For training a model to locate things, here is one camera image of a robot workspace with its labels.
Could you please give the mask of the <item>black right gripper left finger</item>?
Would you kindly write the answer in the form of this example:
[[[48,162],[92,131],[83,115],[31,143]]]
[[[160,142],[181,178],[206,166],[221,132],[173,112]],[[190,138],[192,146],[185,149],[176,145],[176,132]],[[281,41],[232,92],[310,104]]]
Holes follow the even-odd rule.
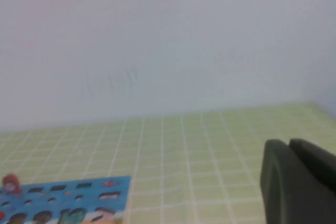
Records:
[[[260,189],[266,223],[335,223],[335,190],[309,172],[289,143],[265,142]]]

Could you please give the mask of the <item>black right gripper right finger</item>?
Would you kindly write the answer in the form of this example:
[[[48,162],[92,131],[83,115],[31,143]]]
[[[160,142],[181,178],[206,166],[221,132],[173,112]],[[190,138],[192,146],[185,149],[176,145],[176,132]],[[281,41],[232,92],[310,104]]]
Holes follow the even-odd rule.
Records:
[[[321,184],[335,190],[335,155],[299,138],[292,138],[289,147]]]

